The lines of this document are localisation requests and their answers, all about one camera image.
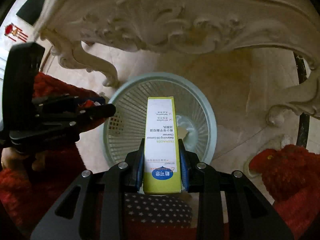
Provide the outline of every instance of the blue circular logo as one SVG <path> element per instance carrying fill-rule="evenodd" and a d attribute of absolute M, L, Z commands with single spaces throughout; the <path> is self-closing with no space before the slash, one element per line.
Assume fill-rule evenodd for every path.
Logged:
<path fill-rule="evenodd" d="M 165 168 L 162 166 L 160 168 L 156 168 L 155 170 L 153 170 L 152 176 L 155 179 L 160 179 L 160 180 L 170 179 L 173 176 L 173 171 L 170 170 L 169 168 Z"/>

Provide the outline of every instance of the black fabric with white stars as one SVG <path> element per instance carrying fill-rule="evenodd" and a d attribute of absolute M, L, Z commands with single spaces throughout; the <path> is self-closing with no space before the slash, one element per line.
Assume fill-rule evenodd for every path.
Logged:
<path fill-rule="evenodd" d="M 124 194 L 124 207 L 131 221 L 190 227 L 192 209 L 173 196 Z"/>

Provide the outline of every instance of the ornate white carved furniture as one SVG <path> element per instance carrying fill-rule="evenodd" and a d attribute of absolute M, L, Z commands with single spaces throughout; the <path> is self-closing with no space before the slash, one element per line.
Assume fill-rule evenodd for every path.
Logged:
<path fill-rule="evenodd" d="M 319 31 L 320 16 L 310 0 L 46 0 L 35 37 L 53 44 L 61 66 L 105 74 L 105 86 L 117 85 L 116 68 L 86 53 L 81 41 L 195 54 L 290 49 L 308 61 L 312 73 L 275 98 L 268 121 L 280 125 L 285 109 L 320 119 Z"/>

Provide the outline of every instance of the white box label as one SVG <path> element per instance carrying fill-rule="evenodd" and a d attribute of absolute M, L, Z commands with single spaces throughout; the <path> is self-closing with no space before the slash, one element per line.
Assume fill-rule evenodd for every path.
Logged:
<path fill-rule="evenodd" d="M 145 172 L 160 167 L 177 172 L 173 118 L 171 99 L 148 99 Z"/>

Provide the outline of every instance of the product box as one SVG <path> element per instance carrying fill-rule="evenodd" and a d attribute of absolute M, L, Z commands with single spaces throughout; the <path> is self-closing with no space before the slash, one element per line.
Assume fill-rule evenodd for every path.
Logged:
<path fill-rule="evenodd" d="M 148 98 L 143 191 L 181 191 L 180 156 L 173 97 Z"/>

